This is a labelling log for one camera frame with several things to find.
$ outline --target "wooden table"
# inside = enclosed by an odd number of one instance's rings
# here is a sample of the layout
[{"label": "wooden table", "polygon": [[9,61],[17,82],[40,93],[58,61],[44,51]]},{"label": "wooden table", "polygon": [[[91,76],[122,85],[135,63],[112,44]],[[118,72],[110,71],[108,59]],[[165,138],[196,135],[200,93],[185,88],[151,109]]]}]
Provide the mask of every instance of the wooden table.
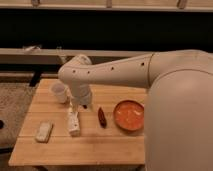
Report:
[{"label": "wooden table", "polygon": [[[143,131],[128,134],[118,128],[112,111],[126,99],[144,103],[145,89],[91,85],[93,109],[79,109],[81,136],[71,137],[67,130],[69,104],[59,104],[49,92],[56,79],[41,80],[32,100],[15,148],[11,166],[144,164]],[[101,128],[97,110],[102,107],[108,122]],[[41,121],[54,123],[47,144],[37,143],[34,136]]]}]

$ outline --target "cup rim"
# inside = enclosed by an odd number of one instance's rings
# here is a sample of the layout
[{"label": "cup rim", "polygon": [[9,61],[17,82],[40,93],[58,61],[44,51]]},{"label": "cup rim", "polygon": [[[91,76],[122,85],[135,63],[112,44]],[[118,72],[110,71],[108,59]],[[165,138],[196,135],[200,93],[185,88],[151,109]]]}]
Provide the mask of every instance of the cup rim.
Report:
[{"label": "cup rim", "polygon": [[[63,91],[60,91],[60,92],[54,91],[54,90],[53,90],[53,87],[56,86],[56,85],[62,86],[62,87],[63,87]],[[51,93],[53,93],[53,94],[63,94],[66,90],[67,90],[67,87],[66,87],[63,83],[61,83],[61,82],[59,82],[59,81],[58,81],[58,82],[52,83],[51,86],[50,86],[50,88],[49,88],[49,91],[50,91]]]}]

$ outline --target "table leg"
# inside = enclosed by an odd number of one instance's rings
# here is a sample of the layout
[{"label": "table leg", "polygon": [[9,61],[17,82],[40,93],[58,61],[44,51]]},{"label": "table leg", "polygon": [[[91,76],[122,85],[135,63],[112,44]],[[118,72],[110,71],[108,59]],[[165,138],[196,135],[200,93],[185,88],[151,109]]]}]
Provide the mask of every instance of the table leg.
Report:
[{"label": "table leg", "polygon": [[33,166],[36,168],[38,171],[48,171],[44,166]]}]

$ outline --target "floor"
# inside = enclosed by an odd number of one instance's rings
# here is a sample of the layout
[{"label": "floor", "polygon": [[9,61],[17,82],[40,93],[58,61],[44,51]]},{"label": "floor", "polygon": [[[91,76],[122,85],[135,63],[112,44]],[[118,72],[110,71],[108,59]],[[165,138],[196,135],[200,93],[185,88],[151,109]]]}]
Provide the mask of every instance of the floor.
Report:
[{"label": "floor", "polygon": [[[0,148],[14,146],[25,114],[31,103],[36,87],[29,87],[32,74],[2,74],[0,73],[0,120],[5,125],[0,129]],[[36,171],[33,167],[10,167],[10,154],[0,155],[1,171]],[[132,171],[135,165],[126,166],[47,166],[51,171]]]}]

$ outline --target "wooden surface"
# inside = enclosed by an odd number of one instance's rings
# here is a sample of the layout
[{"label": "wooden surface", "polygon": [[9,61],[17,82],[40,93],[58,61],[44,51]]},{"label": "wooden surface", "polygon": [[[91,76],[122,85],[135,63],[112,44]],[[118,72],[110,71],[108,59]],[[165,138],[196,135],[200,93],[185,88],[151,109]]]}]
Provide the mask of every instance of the wooden surface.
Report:
[{"label": "wooden surface", "polygon": [[[126,133],[115,125],[112,115],[121,100],[144,103],[144,89],[91,85],[93,107],[80,107],[81,136],[70,137],[67,131],[68,104],[57,103],[49,92],[49,86],[55,81],[41,80],[11,155],[11,166],[144,164],[143,130]],[[108,122],[106,129],[98,122],[100,106]],[[34,140],[41,121],[54,123],[48,144]]]},{"label": "wooden surface", "polygon": [[[47,9],[100,9],[100,10],[149,10],[180,11],[179,0],[41,0],[36,8]],[[0,8],[35,8],[31,0],[0,0]],[[187,0],[185,11],[211,11],[212,0]]]}]

